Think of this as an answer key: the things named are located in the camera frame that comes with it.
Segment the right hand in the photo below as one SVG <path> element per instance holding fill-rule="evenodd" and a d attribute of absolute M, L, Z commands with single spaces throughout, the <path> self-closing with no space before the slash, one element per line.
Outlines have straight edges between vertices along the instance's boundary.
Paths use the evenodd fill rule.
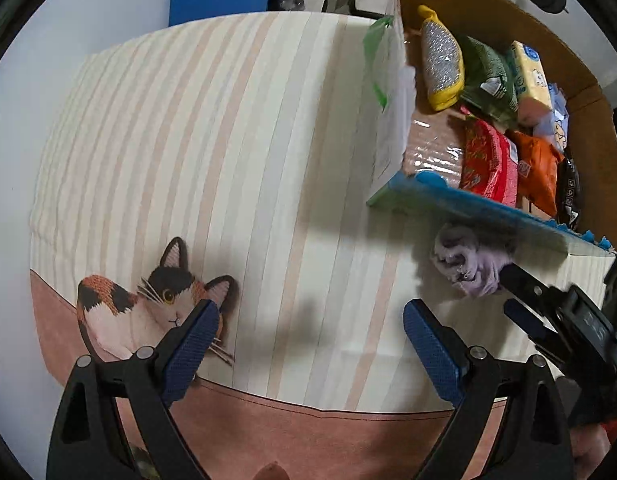
<path fill-rule="evenodd" d="M 586 480 L 602 463 L 611 448 L 601 425 L 579 426 L 570 430 L 576 480 Z"/>

